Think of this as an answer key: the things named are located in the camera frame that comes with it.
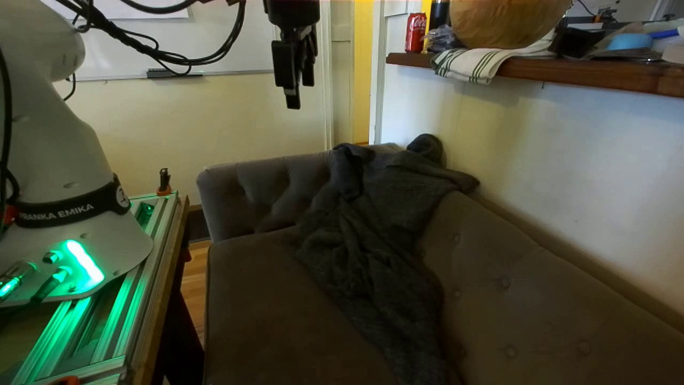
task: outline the green light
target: green light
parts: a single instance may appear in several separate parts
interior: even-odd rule
[[[9,295],[20,287],[20,283],[21,283],[20,276],[6,280],[6,283],[0,287],[0,300],[9,298]]]
[[[51,274],[51,278],[59,280],[59,283],[67,283],[69,271],[61,269],[61,271]]]
[[[92,285],[98,285],[104,280],[103,269],[94,265],[92,257],[85,252],[85,249],[80,242],[69,239],[69,242],[64,242],[64,245],[80,260],[80,265],[85,269]]]
[[[139,208],[137,208],[137,224],[141,224],[144,229],[148,227],[150,218],[154,214],[154,206],[144,201]]]

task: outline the couch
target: couch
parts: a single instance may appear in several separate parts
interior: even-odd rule
[[[211,235],[206,382],[401,382],[293,258],[330,157],[217,165],[200,176]],[[464,193],[441,199],[418,255],[445,292],[449,380],[683,385],[684,333],[533,242]]]

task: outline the metal frame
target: metal frame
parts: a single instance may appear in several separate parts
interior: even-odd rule
[[[132,199],[132,211],[139,211],[141,203],[154,206],[146,227],[154,239],[151,255],[122,280],[112,283],[117,285],[113,287],[115,300],[104,310],[104,318],[98,318],[103,312],[96,312],[98,306],[108,306],[108,301],[98,301],[103,291],[61,304],[11,382],[47,385],[64,377],[77,377],[84,382],[126,382],[132,347],[180,208],[178,201],[178,195]]]

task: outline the towel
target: towel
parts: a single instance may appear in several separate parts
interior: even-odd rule
[[[508,58],[547,58],[555,32],[547,32],[521,50],[449,50],[431,58],[434,72],[470,84],[491,84],[501,65]]]

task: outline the white wall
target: white wall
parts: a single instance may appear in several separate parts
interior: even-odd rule
[[[352,138],[352,0],[332,2],[333,142]]]
[[[291,112],[272,72],[96,81],[80,84],[70,106],[98,132],[129,195],[156,190],[159,168],[169,167],[173,188],[200,203],[195,179],[209,165],[322,150],[327,88],[306,89]]]
[[[377,142],[436,132],[483,196],[684,315],[683,98],[514,79],[483,88],[402,67],[382,75]]]

